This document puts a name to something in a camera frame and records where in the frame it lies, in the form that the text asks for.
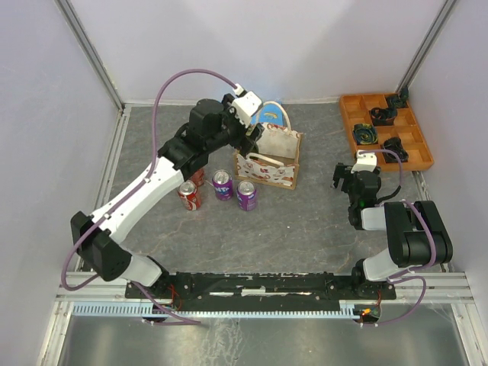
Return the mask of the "purple soda can front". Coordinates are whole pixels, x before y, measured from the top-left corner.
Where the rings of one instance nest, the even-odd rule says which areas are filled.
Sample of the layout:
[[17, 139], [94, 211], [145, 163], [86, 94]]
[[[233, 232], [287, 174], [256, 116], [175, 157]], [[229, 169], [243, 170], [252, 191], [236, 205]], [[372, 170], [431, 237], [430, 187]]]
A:
[[233, 180], [227, 170], [220, 169], [215, 171], [212, 177], [212, 184], [216, 198], [220, 201], [228, 201], [233, 196]]

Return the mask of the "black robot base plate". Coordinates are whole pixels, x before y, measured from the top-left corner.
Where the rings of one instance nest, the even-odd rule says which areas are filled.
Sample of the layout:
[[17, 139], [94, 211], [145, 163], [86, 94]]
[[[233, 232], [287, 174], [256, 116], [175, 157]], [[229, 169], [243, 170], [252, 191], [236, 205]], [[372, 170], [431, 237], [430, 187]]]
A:
[[338, 310], [341, 300], [395, 300], [386, 281], [359, 274], [164, 274], [144, 289], [153, 298], [185, 312], [271, 312]]

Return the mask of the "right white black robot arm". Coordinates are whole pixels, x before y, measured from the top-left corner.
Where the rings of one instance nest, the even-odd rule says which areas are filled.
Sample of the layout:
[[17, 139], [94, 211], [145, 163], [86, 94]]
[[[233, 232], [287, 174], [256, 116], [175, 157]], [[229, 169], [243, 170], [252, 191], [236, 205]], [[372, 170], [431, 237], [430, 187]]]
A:
[[453, 245], [433, 201], [391, 201], [401, 187], [378, 197], [380, 168], [337, 163], [332, 186], [348, 195], [348, 221], [356, 230], [383, 231], [387, 247], [359, 260], [349, 276], [337, 277], [328, 290], [359, 299], [394, 299], [402, 276], [450, 262]]

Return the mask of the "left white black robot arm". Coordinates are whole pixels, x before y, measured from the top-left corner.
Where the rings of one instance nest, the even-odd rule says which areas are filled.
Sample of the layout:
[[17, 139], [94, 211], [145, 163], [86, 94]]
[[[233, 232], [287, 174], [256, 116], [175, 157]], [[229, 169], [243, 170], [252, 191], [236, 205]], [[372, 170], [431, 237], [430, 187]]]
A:
[[261, 99], [248, 91], [222, 101], [201, 99], [188, 122], [156, 153], [156, 159], [116, 198], [87, 215], [70, 220], [77, 254], [104, 281], [123, 278], [142, 285], [151, 297], [169, 288], [163, 268], [147, 256], [122, 247], [135, 224], [163, 197], [188, 181], [207, 163], [209, 155], [230, 145], [248, 154], [257, 148], [264, 130], [252, 118], [262, 108]]

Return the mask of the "purple soda can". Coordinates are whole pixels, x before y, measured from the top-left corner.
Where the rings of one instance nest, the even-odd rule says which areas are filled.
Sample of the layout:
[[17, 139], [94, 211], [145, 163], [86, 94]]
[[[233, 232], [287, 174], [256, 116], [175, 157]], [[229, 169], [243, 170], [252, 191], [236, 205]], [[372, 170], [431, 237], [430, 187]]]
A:
[[241, 181], [236, 189], [239, 207], [244, 211], [254, 210], [256, 207], [257, 188], [252, 181]]
[[212, 184], [216, 198], [220, 201], [228, 201], [233, 196], [233, 180], [227, 170], [220, 169], [215, 171], [212, 177]]

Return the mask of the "patterned canvas tote bag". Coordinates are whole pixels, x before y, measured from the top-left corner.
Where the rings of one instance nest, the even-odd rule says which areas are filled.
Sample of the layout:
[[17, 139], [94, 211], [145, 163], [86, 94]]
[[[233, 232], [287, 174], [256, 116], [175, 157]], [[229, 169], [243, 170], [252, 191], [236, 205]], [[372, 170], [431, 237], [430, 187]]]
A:
[[283, 108], [285, 125], [259, 123], [264, 127], [258, 141], [258, 153], [241, 156], [233, 154], [234, 173], [240, 180], [294, 190], [300, 168], [300, 145], [303, 134], [294, 130]]

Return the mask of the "red soda can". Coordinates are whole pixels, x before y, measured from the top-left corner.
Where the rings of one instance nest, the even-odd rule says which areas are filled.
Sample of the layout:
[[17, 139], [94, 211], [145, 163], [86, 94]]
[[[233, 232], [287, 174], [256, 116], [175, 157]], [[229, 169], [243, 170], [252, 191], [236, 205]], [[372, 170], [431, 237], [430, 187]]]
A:
[[197, 185], [191, 181], [184, 181], [178, 188], [178, 196], [187, 210], [195, 211], [201, 207], [201, 196]]
[[190, 180], [197, 186], [200, 187], [204, 185], [205, 179], [205, 172], [204, 168], [198, 169], [191, 177]]

